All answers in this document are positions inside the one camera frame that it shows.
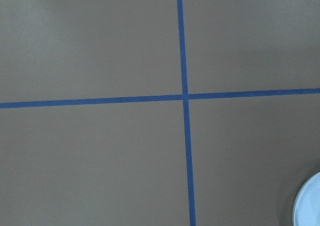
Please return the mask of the light blue plate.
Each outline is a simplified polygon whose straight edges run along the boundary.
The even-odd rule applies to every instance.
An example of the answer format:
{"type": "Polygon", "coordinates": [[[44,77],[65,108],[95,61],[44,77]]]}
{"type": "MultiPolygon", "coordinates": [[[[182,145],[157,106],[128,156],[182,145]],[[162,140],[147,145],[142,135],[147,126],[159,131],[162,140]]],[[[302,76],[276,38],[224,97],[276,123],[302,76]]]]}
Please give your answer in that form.
{"type": "Polygon", "coordinates": [[[292,211],[294,226],[320,224],[320,173],[310,177],[300,188],[292,211]]]}

